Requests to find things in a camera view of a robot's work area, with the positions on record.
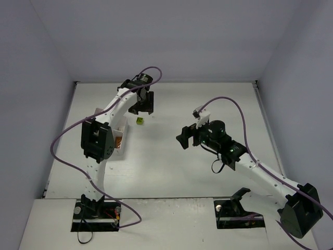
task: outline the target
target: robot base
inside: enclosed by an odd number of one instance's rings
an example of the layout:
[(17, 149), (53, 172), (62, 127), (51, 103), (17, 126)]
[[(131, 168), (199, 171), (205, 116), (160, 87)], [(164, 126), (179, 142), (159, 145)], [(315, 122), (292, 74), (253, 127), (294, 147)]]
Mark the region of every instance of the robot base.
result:
[(87, 215), (81, 201), (77, 201), (73, 213), (71, 232), (118, 232), (121, 206), (115, 201), (104, 201), (97, 218)]
[[(216, 211), (216, 207), (219, 205), (221, 210)], [(240, 203), (235, 203), (233, 200), (215, 200), (214, 208), (217, 229), (265, 228), (265, 221), (263, 216), (259, 214), (256, 215), (255, 219), (240, 219), (242, 217), (253, 214), (253, 212), (245, 211)]]

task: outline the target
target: white enclosure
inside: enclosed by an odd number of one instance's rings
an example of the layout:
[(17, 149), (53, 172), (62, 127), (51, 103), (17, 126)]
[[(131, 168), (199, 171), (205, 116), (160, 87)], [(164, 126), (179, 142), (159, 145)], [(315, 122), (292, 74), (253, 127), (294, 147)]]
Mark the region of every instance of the white enclosure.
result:
[[(137, 232), (145, 227), (141, 224), (126, 229), (123, 239), (146, 240), (147, 249), (156, 242), (163, 249), (161, 238), (148, 240), (157, 236), (156, 227), (163, 224), (156, 216), (161, 211), (159, 202), (193, 209), (199, 215), (203, 210), (198, 204), (230, 196), (242, 186), (267, 194), (230, 169), (211, 173), (214, 159), (210, 155), (193, 147), (184, 151), (175, 140), (183, 126), (195, 122), (193, 109), (217, 95), (240, 102), (255, 154), (289, 178), (314, 185), (322, 204), (332, 211), (331, 13), (330, 0), (3, 0), (1, 249), (19, 248), (33, 203), (21, 250), (44, 250), (39, 237), (52, 224), (57, 225), (55, 232), (63, 231), (72, 213), (71, 198), (78, 198), (87, 183), (79, 173), (53, 161), (49, 153), (52, 139), (64, 126), (92, 114), (95, 108), (104, 108), (119, 83), (150, 65), (163, 71), (161, 83), (153, 87), (155, 112), (143, 115), (143, 126), (135, 124), (135, 116), (126, 114), (129, 131), (124, 155), (108, 161), (105, 186), (114, 196), (139, 198), (130, 199), (139, 206), (144, 203), (140, 198), (160, 199), (147, 202), (151, 210), (140, 208), (147, 218), (144, 237)], [(156, 78), (155, 72), (148, 73)], [(254, 91), (251, 83), (256, 80)], [(76, 81), (80, 83), (74, 94)], [(257, 97), (262, 99), (262, 109)], [(212, 119), (225, 121), (227, 132), (243, 142), (240, 116), (231, 103), (216, 101), (209, 109)], [(58, 154), (84, 166), (79, 136), (80, 128), (68, 133)], [(64, 217), (40, 220), (39, 215), (49, 214)], [(189, 223), (184, 214), (173, 217), (170, 226), (178, 226), (176, 220)], [(200, 249), (216, 248), (229, 238), (237, 240), (239, 249), (244, 241), (249, 249), (268, 249), (267, 243), (277, 249), (298, 248), (274, 223), (268, 223), (274, 226), (265, 238), (260, 230), (217, 236), (208, 229), (211, 222), (202, 218), (193, 222), (207, 230), (184, 225), (180, 229), (186, 231), (184, 238), (163, 230), (176, 239), (175, 244), (184, 240), (188, 242), (184, 247), (194, 249), (201, 244)], [(320, 250), (333, 247), (332, 231), (333, 223), (324, 215), (313, 228)], [(81, 247), (75, 237), (61, 233), (65, 246), (57, 246), (50, 238), (47, 246)], [(106, 238), (107, 234), (97, 235), (96, 248), (104, 245)], [(311, 233), (305, 244), (315, 248)]]

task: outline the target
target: black cable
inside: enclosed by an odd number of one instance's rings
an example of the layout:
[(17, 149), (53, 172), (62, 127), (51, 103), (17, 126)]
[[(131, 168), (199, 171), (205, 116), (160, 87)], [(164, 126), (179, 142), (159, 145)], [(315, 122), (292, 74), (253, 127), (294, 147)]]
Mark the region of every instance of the black cable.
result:
[(133, 78), (131, 79), (131, 81), (133, 81), (136, 77), (139, 77), (139, 75), (137, 74), (135, 77), (133, 77)]
[[(89, 243), (89, 242), (93, 239), (93, 235), (94, 235), (94, 232), (93, 232), (92, 227), (91, 227), (91, 226), (89, 225), (89, 223), (83, 218), (83, 217), (84, 217), (84, 212), (85, 212), (85, 206), (83, 206), (82, 216), (81, 216), (81, 220), (80, 220), (80, 224), (79, 224), (79, 228), (78, 228), (78, 242), (79, 242), (80, 244), (82, 244), (82, 245)], [(90, 238), (88, 241), (86, 241), (86, 242), (81, 241), (80, 238), (79, 238), (79, 231), (80, 231), (80, 227), (81, 227), (82, 222), (84, 222), (84, 224), (90, 229), (90, 231), (91, 231), (91, 233), (92, 233), (91, 238)]]
[(213, 172), (213, 173), (221, 173), (221, 171), (223, 170), (223, 168), (224, 168), (224, 166), (225, 166), (225, 164), (222, 164), (222, 167), (219, 169), (219, 171), (218, 171), (218, 172), (215, 172), (214, 169), (213, 169), (213, 165), (214, 165), (214, 163), (217, 162), (217, 161), (219, 161), (219, 159), (213, 161), (213, 163), (212, 163), (212, 167), (211, 167), (211, 169), (212, 169), (212, 172)]
[(200, 144), (200, 146), (201, 146), (204, 150), (206, 150), (207, 152), (212, 153), (212, 154), (214, 154), (214, 155), (217, 155), (217, 152), (214, 152), (213, 150), (210, 150), (210, 149), (204, 147), (202, 144)]
[(222, 213), (222, 208), (220, 209), (220, 211), (217, 214), (217, 228), (219, 228), (219, 226), (220, 226), (221, 213)]

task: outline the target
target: red wire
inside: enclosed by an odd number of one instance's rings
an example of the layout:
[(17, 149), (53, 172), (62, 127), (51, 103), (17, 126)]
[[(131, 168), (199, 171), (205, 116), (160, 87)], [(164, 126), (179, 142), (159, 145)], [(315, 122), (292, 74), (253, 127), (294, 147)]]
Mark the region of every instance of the red wire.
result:
[(108, 214), (108, 212), (105, 211), (105, 213), (106, 213), (108, 216), (110, 216), (112, 219), (114, 219), (111, 215)]

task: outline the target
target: white table surface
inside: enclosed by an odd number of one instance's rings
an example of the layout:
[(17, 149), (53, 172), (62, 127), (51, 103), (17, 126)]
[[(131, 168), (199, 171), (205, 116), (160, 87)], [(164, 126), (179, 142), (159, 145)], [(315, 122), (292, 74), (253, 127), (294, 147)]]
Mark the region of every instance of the white table surface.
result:
[[(295, 250), (300, 249), (279, 228), (265, 218), (265, 228), (216, 228), (212, 198), (124, 200), (142, 216), (143, 222), (119, 232), (95, 232), (92, 241), (80, 245), (70, 232), (75, 200), (35, 200), (19, 250)], [(136, 216), (122, 209), (121, 224)], [(86, 241), (90, 233), (80, 233)], [(317, 249), (311, 233), (302, 244)]]
[[(104, 108), (114, 98), (119, 84), (78, 84), (66, 127)], [(193, 124), (195, 108), (219, 95), (234, 98), (244, 111), (251, 150), (267, 165), (280, 172), (273, 147), (251, 83), (158, 83), (155, 110), (136, 124), (136, 116), (126, 113), (129, 133), (122, 157), (112, 155), (107, 163), (105, 190), (118, 198), (229, 197), (242, 187), (267, 194), (256, 183), (226, 167), (213, 174), (214, 156), (200, 147), (183, 150), (175, 137), (182, 127)], [(207, 109), (211, 120), (223, 120), (227, 133), (244, 143), (241, 117), (233, 103), (218, 100)], [(81, 126), (65, 134), (57, 155), (84, 167), (80, 148)], [(54, 162), (46, 198), (80, 198), (88, 184), (84, 176)]]

